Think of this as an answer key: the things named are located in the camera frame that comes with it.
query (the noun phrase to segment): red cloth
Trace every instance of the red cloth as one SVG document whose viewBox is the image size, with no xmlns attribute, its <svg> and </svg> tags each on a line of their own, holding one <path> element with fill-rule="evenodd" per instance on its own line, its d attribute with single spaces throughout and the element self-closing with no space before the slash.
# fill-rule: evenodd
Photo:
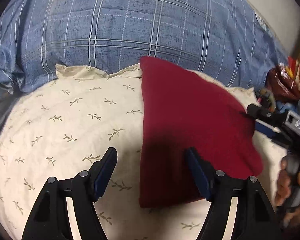
<svg viewBox="0 0 300 240">
<path fill-rule="evenodd" d="M 145 107 L 140 207 L 200 198 L 184 159 L 184 150 L 192 146 L 231 177 L 261 173 L 261 158 L 251 139 L 255 122 L 232 95 L 161 59 L 142 57 L 140 66 Z"/>
</svg>

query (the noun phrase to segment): human hand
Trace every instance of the human hand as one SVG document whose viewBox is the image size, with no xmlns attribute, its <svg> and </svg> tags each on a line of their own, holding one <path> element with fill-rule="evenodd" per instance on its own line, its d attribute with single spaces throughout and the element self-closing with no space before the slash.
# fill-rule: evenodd
<svg viewBox="0 0 300 240">
<path fill-rule="evenodd" d="M 277 192 L 275 194 L 274 203 L 276 206 L 281 206 L 285 199 L 287 199 L 290 194 L 290 182 L 291 179 L 288 173 L 285 171 L 287 167 L 287 161 L 285 158 L 281 160 L 281 171 L 277 180 Z M 300 172 L 298 174 L 298 184 L 300 185 Z M 295 227 L 300 225 L 300 207 L 296 209 L 294 213 L 287 213 L 284 218 L 284 224 L 289 224 L 290 227 Z"/>
</svg>

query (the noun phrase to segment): blue checkered bedsheet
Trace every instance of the blue checkered bedsheet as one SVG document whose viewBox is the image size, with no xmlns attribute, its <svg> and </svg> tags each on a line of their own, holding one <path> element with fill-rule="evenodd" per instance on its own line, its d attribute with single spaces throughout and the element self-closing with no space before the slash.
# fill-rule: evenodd
<svg viewBox="0 0 300 240">
<path fill-rule="evenodd" d="M 114 73 L 143 55 L 244 88 L 287 58 L 245 0 L 12 0 L 0 19 L 10 91 L 57 78 L 56 63 Z"/>
</svg>

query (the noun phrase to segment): folded red fabric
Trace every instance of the folded red fabric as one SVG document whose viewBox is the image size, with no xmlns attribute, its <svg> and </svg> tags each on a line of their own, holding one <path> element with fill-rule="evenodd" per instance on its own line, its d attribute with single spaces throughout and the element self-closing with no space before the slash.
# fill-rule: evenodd
<svg viewBox="0 0 300 240">
<path fill-rule="evenodd" d="M 200 198 L 184 159 L 189 147 L 231 177 L 261 173 L 262 161 L 251 139 L 255 123 L 231 94 L 158 58 L 142 57 L 140 66 L 145 107 L 140 207 Z"/>
</svg>

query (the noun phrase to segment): silver screw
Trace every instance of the silver screw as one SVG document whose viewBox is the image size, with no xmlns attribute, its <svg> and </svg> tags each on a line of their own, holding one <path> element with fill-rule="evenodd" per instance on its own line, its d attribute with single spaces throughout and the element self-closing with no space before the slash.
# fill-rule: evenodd
<svg viewBox="0 0 300 240">
<path fill-rule="evenodd" d="M 249 178 L 252 182 L 257 182 L 258 179 L 255 176 L 250 176 Z"/>
<path fill-rule="evenodd" d="M 87 176 L 88 174 L 89 174 L 88 171 L 80 171 L 80 173 L 79 173 L 80 177 L 85 177 L 85 176 Z"/>
<path fill-rule="evenodd" d="M 216 174 L 219 176 L 219 177 L 223 177 L 225 175 L 225 173 L 221 170 L 217 170 L 216 171 Z"/>
<path fill-rule="evenodd" d="M 55 177 L 50 177 L 48 179 L 48 183 L 54 183 L 56 181 L 56 178 Z"/>
</svg>

